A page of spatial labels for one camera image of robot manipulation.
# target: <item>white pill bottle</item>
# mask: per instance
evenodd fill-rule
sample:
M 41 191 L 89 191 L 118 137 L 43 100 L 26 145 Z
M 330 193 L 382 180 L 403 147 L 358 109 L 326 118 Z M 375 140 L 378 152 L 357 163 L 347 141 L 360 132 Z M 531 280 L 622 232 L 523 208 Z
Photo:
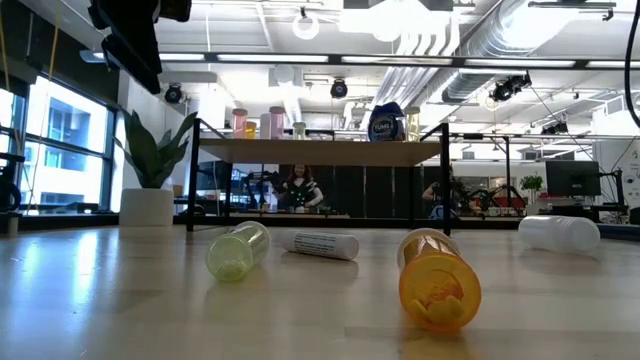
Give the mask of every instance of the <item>white pill bottle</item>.
M 600 230 L 586 218 L 527 216 L 518 227 L 520 239 L 536 249 L 584 254 L 600 243 Z

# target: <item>black equipment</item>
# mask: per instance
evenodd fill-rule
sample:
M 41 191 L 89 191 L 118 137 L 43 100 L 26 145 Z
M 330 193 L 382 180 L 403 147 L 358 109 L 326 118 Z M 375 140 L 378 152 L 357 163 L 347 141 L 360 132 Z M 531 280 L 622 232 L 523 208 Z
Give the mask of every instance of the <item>black equipment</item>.
M 505 81 L 496 82 L 496 87 L 489 93 L 489 97 L 495 102 L 507 101 L 531 84 L 528 71 L 524 76 L 509 76 Z
M 0 153 L 0 159 L 7 160 L 7 165 L 0 167 L 0 213 L 6 213 L 18 209 L 22 201 L 14 180 L 18 163 L 24 163 L 24 156 Z
M 600 167 L 595 161 L 547 161 L 550 196 L 600 196 Z
M 262 206 L 262 204 L 267 202 L 264 198 L 264 193 L 262 191 L 260 191 L 260 201 L 256 202 L 256 199 L 253 196 L 253 190 L 251 190 L 250 182 L 252 180 L 258 180 L 258 182 L 256 183 L 256 186 L 258 188 L 262 188 L 265 182 L 270 182 L 271 185 L 273 185 L 274 190 L 276 190 L 279 193 L 285 192 L 287 190 L 283 186 L 285 179 L 280 174 L 278 174 L 277 171 L 250 172 L 247 176 L 242 178 L 242 184 L 244 184 L 244 186 L 247 188 L 247 193 L 249 194 L 250 209 L 257 209 L 258 204 Z
M 335 79 L 333 81 L 333 85 L 331 85 L 331 97 L 334 99 L 342 99 L 347 96 L 347 92 L 349 88 L 347 88 L 347 84 L 345 84 L 344 79 Z
M 102 41 L 109 67 L 125 70 L 150 93 L 160 93 L 162 66 L 153 26 L 158 17 L 188 21 L 191 0 L 91 0 L 88 10 L 98 30 L 111 28 Z
M 164 94 L 164 100 L 169 104 L 179 104 L 182 101 L 182 90 L 180 84 L 171 84 Z

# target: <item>orange object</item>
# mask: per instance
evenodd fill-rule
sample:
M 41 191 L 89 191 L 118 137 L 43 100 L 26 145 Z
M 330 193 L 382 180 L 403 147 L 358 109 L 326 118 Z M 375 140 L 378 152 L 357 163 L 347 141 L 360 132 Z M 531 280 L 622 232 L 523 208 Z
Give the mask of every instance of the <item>orange object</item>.
M 456 331 L 478 312 L 478 277 L 445 234 L 432 229 L 410 232 L 398 249 L 398 267 L 402 307 L 423 328 Z
M 252 121 L 247 121 L 247 139 L 255 139 L 256 138 L 256 123 Z

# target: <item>computer monitor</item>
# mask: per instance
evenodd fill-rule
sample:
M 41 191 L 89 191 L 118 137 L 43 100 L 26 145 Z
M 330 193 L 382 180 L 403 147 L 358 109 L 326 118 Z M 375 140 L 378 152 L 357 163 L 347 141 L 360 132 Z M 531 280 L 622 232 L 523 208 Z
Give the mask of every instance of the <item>computer monitor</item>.
M 199 163 L 196 175 L 196 189 L 226 190 L 228 174 L 229 167 L 224 161 L 207 161 Z
M 600 168 L 596 161 L 547 161 L 550 196 L 600 196 Z

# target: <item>wooden shelf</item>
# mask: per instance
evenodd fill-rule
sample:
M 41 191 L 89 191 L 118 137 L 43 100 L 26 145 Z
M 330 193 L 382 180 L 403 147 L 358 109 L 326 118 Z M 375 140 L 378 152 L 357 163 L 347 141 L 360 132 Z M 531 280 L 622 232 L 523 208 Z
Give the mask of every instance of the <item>wooden shelf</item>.
M 402 166 L 440 154 L 439 143 L 200 139 L 200 148 L 231 163 Z

